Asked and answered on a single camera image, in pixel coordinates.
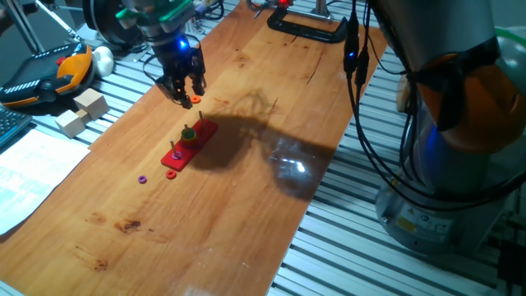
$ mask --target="keyboard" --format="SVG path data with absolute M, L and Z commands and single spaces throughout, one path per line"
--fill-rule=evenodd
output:
M 6 145 L 17 133 L 22 132 L 30 121 L 30 115 L 0 107 L 0 147 Z

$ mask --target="label sticker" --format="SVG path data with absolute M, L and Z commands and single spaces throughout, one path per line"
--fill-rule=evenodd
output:
M 415 236 L 432 242 L 443 243 L 453 220 L 437 218 L 414 206 L 405 204 L 396 224 Z

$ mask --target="wooden board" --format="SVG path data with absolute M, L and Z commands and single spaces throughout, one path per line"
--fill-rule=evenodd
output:
M 26 295 L 264 295 L 352 115 L 343 44 L 272 31 L 269 15 L 242 3 L 205 38 L 194 109 L 154 87 L 116 121 L 0 237 L 0 280 Z M 159 158 L 199 110 L 219 130 L 167 180 Z

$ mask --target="wooden block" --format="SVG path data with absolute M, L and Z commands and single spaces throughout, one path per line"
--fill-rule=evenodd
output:
M 82 119 L 75 114 L 75 112 L 68 110 L 55 119 L 60 130 L 70 138 L 78 135 L 85 130 L 85 125 Z
M 75 99 L 75 104 L 79 109 L 85 110 L 92 120 L 99 119 L 109 111 L 109 106 L 104 96 L 98 91 L 87 89 Z
M 84 125 L 88 124 L 88 122 L 91 121 L 91 116 L 83 109 L 76 111 L 75 114 L 81 118 L 82 123 L 84 123 Z

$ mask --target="orange ring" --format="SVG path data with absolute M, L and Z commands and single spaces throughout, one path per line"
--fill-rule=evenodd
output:
M 166 172 L 166 178 L 168 178 L 170 180 L 175 179 L 175 177 L 177 177 L 177 176 L 178 176 L 178 174 L 173 169 L 169 169 L 168 172 Z
M 201 97 L 199 95 L 194 95 L 190 98 L 190 101 L 193 103 L 193 104 L 197 104 L 197 103 L 200 103 L 201 102 Z

